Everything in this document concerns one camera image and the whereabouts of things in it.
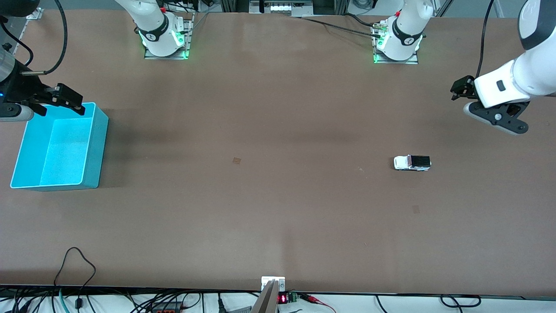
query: red wire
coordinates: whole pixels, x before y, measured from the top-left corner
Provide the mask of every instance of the red wire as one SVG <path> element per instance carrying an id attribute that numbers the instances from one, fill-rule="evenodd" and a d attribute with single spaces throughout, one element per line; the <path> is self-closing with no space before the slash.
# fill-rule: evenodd
<path id="1" fill-rule="evenodd" d="M 330 309 L 331 309 L 332 311 L 334 311 L 334 313 L 337 313 L 337 312 L 336 312 L 336 310 L 334 310 L 334 308 L 333 308 L 333 307 L 329 306 L 329 305 L 328 305 L 328 304 L 326 304 L 326 303 L 323 303 L 322 301 L 319 301 L 319 302 L 320 302 L 320 303 L 318 303 L 318 304 L 320 304 L 320 305 L 324 305 L 324 306 L 327 306 L 327 307 L 329 307 L 329 308 L 330 308 Z"/>

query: table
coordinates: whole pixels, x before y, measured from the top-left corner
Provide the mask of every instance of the table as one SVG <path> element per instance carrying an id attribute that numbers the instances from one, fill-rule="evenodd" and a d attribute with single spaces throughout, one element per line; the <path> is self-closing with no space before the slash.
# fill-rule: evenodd
<path id="1" fill-rule="evenodd" d="M 124 11 L 67 20 L 42 80 L 110 117 L 101 184 L 10 189 L 24 124 L 2 123 L 0 283 L 51 283 L 78 246 L 93 285 L 556 295 L 554 100 L 533 102 L 522 136 L 450 101 L 481 20 L 431 20 L 419 65 L 373 64 L 368 37 L 281 15 L 211 14 L 187 61 L 143 60 Z M 522 53 L 515 25 L 489 21 L 483 72 Z M 23 39 L 49 68 L 58 13 Z M 397 172 L 404 154 L 433 167 Z M 60 283 L 90 275 L 77 254 L 66 265 Z"/>

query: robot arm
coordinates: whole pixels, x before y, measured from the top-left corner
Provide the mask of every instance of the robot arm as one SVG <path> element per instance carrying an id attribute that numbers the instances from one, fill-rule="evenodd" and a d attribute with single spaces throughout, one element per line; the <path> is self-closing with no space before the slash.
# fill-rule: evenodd
<path id="1" fill-rule="evenodd" d="M 473 118 L 511 134 L 523 134 L 528 125 L 517 119 L 538 96 L 556 92 L 556 2 L 527 0 L 519 13 L 519 38 L 525 52 L 473 80 L 454 83 L 452 100 L 478 99 L 464 111 Z"/>
<path id="2" fill-rule="evenodd" d="M 433 16 L 432 0 L 405 0 L 402 9 L 381 24 L 388 31 L 377 49 L 395 61 L 409 59 L 419 48 L 423 30 Z"/>
<path id="3" fill-rule="evenodd" d="M 184 46 L 183 18 L 162 13 L 156 0 L 115 0 L 131 15 L 144 46 L 155 56 L 165 57 Z"/>
<path id="4" fill-rule="evenodd" d="M 145 47 L 155 56 L 169 56 L 185 44 L 180 40 L 183 18 L 163 13 L 156 0 L 116 0 L 131 15 Z M 38 0 L 0 0 L 1 16 L 23 17 L 31 14 Z M 46 115 L 42 104 L 64 106 L 85 114 L 83 96 L 64 84 L 51 88 L 38 76 L 25 75 L 31 70 L 11 53 L 0 50 L 0 122 L 28 121 L 34 114 Z"/>

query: toy pickup truck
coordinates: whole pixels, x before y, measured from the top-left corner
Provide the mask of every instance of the toy pickup truck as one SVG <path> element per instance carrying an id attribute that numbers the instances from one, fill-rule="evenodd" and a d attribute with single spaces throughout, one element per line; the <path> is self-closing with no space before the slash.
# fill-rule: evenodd
<path id="1" fill-rule="evenodd" d="M 430 157 L 427 155 L 401 155 L 394 158 L 394 168 L 397 170 L 416 170 L 423 172 L 431 166 Z"/>

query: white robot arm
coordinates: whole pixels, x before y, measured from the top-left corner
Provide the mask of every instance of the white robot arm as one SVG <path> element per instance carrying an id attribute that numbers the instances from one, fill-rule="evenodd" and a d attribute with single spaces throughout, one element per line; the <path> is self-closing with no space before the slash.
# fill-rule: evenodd
<path id="1" fill-rule="evenodd" d="M 423 30 L 433 16 L 432 0 L 405 0 L 402 9 L 381 24 L 388 30 L 376 48 L 395 61 L 409 59 L 419 48 Z"/>
<path id="2" fill-rule="evenodd" d="M 183 18 L 170 12 L 162 13 L 156 0 L 115 0 L 131 15 L 144 46 L 155 56 L 165 57 L 176 52 L 185 42 Z"/>
<path id="3" fill-rule="evenodd" d="M 556 1 L 527 0 L 519 13 L 519 38 L 525 52 L 475 80 L 454 83 L 453 100 L 468 103 L 466 114 L 511 134 L 523 134 L 527 123 L 518 120 L 529 100 L 556 92 Z"/>

